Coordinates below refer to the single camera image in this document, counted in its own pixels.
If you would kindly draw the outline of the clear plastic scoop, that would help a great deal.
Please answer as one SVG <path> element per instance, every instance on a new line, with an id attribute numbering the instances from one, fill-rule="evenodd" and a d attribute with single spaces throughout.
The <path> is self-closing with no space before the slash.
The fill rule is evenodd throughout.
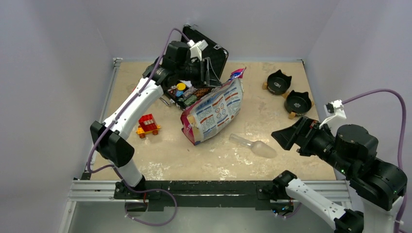
<path id="1" fill-rule="evenodd" d="M 232 133 L 229 137 L 229 141 L 239 146 L 248 148 L 254 155 L 259 157 L 272 159 L 278 155 L 275 149 L 260 140 L 250 141 Z"/>

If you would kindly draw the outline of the pink blue pet food bag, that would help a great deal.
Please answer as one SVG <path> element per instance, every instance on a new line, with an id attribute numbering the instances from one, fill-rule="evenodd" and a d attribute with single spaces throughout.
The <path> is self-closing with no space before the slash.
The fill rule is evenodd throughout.
<path id="1" fill-rule="evenodd" d="M 221 87 L 214 88 L 183 111 L 180 117 L 182 133 L 193 145 L 216 136 L 239 114 L 245 71 L 245 67 L 233 71 Z"/>

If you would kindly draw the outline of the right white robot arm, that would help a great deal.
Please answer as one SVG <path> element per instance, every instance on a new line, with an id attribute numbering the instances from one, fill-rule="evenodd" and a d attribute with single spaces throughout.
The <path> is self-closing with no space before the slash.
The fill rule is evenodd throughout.
<path id="1" fill-rule="evenodd" d="M 377 158 L 378 139 L 362 126 L 345 124 L 332 134 L 326 122 L 301 117 L 272 132 L 284 150 L 297 145 L 301 156 L 318 156 L 344 175 L 362 199 L 354 211 L 330 201 L 286 170 L 273 180 L 273 200 L 292 198 L 307 206 L 336 233 L 395 233 L 408 178 L 398 166 Z"/>

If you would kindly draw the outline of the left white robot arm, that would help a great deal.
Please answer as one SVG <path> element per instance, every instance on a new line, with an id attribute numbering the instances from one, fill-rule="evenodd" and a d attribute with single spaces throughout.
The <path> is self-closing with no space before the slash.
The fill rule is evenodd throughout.
<path id="1" fill-rule="evenodd" d="M 135 149 L 127 138 L 148 108 L 178 81 L 189 81 L 196 88 L 221 85 L 209 74 L 210 58 L 202 55 L 207 47 L 205 40 L 167 44 L 120 107 L 102 123 L 94 121 L 90 126 L 92 151 L 110 163 L 127 185 L 126 193 L 134 199 L 143 196 L 145 178 L 133 161 Z"/>

